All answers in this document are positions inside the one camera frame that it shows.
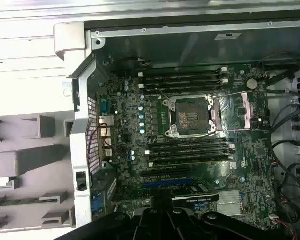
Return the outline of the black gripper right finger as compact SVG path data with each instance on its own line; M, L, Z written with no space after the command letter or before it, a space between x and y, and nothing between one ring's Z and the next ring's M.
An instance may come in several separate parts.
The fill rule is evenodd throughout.
M197 219L176 207L169 191L164 193L165 223L174 240L288 240L279 230L261 230L219 212L210 211Z

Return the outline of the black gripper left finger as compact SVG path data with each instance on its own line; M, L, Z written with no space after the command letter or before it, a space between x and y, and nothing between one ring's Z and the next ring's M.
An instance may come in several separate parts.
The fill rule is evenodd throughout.
M152 191L149 206L136 208L132 216L114 212L92 221L59 240L160 240L167 209L167 193Z

